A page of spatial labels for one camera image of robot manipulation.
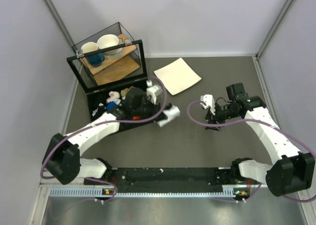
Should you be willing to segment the white underwear black waistband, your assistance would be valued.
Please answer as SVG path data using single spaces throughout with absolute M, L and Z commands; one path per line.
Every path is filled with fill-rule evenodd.
M 177 106 L 171 106 L 167 110 L 163 110 L 163 112 L 156 118 L 156 123 L 163 127 L 166 124 L 170 123 L 181 114 L 180 109 Z

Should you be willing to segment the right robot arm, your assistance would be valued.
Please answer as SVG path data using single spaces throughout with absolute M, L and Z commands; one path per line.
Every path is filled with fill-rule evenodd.
M 202 107 L 209 129 L 220 130 L 228 119 L 241 117 L 262 142 L 271 165 L 259 163 L 251 158 L 238 158 L 232 162 L 231 179 L 242 183 L 247 178 L 266 184 L 274 196 L 283 196 L 309 189 L 315 167 L 311 153 L 301 152 L 291 140 L 279 133 L 266 104 L 259 96 L 249 96 L 242 83 L 226 88 L 229 101 L 219 105 L 210 94 L 201 96 Z

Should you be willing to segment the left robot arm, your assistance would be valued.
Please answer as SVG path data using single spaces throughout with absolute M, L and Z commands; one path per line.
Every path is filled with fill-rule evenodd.
M 62 185 L 71 183 L 74 179 L 96 179 L 100 183 L 108 183 L 112 172 L 103 161 L 98 159 L 83 159 L 81 155 L 101 139 L 117 133 L 121 124 L 145 124 L 156 120 L 164 112 L 167 97 L 161 109 L 153 116 L 142 120 L 118 120 L 113 114 L 104 113 L 94 122 L 71 134 L 55 134 L 48 145 L 40 177 L 44 180 L 57 179 Z

